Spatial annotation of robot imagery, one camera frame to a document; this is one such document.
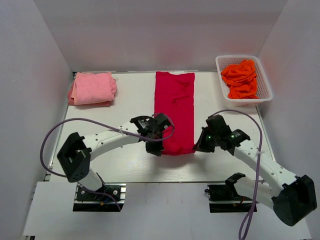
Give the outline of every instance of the wall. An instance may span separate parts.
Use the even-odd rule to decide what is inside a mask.
[[[257,55],[287,0],[34,0],[73,71],[212,70]]]
[[[259,58],[274,91],[262,106],[263,120],[277,161],[314,180],[320,206],[320,1],[289,0]],[[320,210],[307,218],[320,240]]]
[[[0,1],[1,239],[21,238],[32,191],[45,175],[40,145],[63,116],[71,74],[35,3]]]

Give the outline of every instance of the orange cloth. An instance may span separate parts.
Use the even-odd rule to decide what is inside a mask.
[[[257,74],[255,62],[243,60],[240,64],[227,66],[222,72],[222,79],[230,88],[230,99],[258,99],[256,96]]]

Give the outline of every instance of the tabletop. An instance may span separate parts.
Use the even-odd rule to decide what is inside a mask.
[[[117,92],[111,107],[69,106],[65,119],[88,118],[119,127],[131,118],[154,113],[155,72],[127,72],[112,74]],[[213,113],[226,109],[217,72],[195,72],[194,81],[194,142],[196,143],[206,119]],[[237,108],[252,116],[262,126],[256,107]],[[231,130],[240,129],[259,143],[257,126],[245,115],[233,112],[221,114]],[[54,148],[53,170],[63,173],[57,152],[66,138],[74,132],[80,136],[102,132],[104,128],[83,121],[66,123]],[[272,156],[266,133],[263,133],[262,151]],[[125,145],[106,152],[90,163],[106,183],[157,183],[157,182],[224,182],[234,173],[243,173],[254,179],[255,171],[229,152],[216,148],[214,153],[161,157],[149,154],[145,143]],[[50,181],[65,182],[66,178],[52,175]]]

